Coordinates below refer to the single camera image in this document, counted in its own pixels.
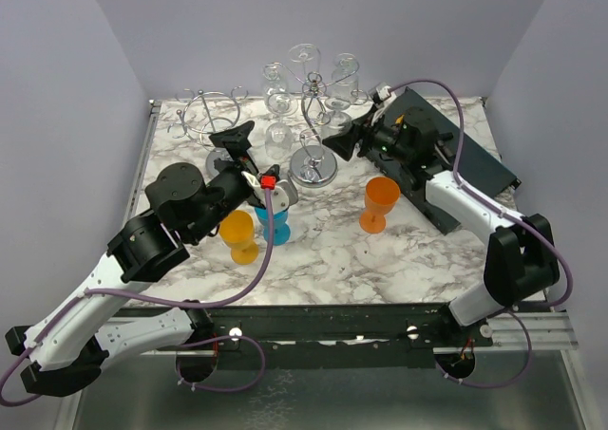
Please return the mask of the tall chrome glass rack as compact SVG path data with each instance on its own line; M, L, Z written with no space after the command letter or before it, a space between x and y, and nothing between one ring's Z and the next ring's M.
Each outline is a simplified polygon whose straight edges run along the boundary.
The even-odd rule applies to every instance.
M325 101L332 97L330 89L332 74L324 79L321 68L307 77L284 65L286 78L289 84L289 93L296 102L295 112L285 119L294 133L294 142L299 147L290 157L288 175L300 186L308 188L321 188L329 185L338 172L337 159L329 148L322 144L321 127L329 119L330 110ZM367 96L359 89L356 99L351 107L361 105L367 101Z

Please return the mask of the orange plastic goblet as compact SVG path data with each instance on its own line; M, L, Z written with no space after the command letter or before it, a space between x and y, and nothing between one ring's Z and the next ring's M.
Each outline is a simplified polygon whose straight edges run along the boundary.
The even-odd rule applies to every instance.
M359 218L360 227L369 234L386 228L386 215L401 195L399 185L387 177L372 178L365 188L365 210Z

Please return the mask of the clear wine glass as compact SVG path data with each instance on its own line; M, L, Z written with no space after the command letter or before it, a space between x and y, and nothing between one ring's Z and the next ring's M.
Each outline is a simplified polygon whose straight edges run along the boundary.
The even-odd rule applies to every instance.
M341 133L352 122L352 117L347 113L352 105L350 100L330 97L325 101L325 105L330 110L330 119L321 127L323 139Z
M284 66L281 63L269 63L262 67L262 94L265 99L275 93L287 93L289 84Z
M334 58L334 70L330 89L337 100L353 103L358 90L360 64L351 53L340 53Z
M296 102L291 93L274 91L265 99L265 105L274 116L265 132L265 151L270 158L281 162L289 156L295 141L291 126L285 119L295 112Z

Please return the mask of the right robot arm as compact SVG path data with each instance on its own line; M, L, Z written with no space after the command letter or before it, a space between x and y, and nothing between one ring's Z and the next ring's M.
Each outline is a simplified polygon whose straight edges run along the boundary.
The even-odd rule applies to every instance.
M436 326L444 344L458 346L472 324L556 284L560 272L547 219L510 210L455 176L455 157L446 147L451 137L423 109L410 107L393 121L371 111L323 143L344 160L373 151L396 161L414 194L484 242L482 281L453 299Z

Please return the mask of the clear wine glass front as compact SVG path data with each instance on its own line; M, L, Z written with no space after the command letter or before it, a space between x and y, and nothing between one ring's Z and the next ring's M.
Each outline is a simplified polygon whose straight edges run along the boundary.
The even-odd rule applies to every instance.
M265 132L265 151L270 158L281 162L289 156L295 141L291 126L285 119L295 112L296 102L291 93L274 91L265 99L265 105L274 116Z

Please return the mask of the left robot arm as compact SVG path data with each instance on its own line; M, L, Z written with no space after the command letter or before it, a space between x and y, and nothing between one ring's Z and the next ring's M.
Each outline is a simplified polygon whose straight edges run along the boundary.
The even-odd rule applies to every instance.
M115 327L108 321L126 302L146 301L148 288L208 236L219 236L238 263L269 263L255 244L253 219L241 210L243 203L276 208L278 170L258 171L249 154L253 129L248 121L211 136L230 155L211 180L188 162L164 168L146 187L148 209L124 224L85 281L40 323L7 333L12 369L31 400L72 395L110 365L149 350L219 343L211 307L199 301L164 300L157 316Z

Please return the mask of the tall clear flute glass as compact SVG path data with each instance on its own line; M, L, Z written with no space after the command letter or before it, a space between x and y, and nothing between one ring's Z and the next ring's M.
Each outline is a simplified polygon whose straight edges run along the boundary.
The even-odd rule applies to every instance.
M301 67L305 77L320 70L321 52L314 44L302 43L291 47L288 58Z

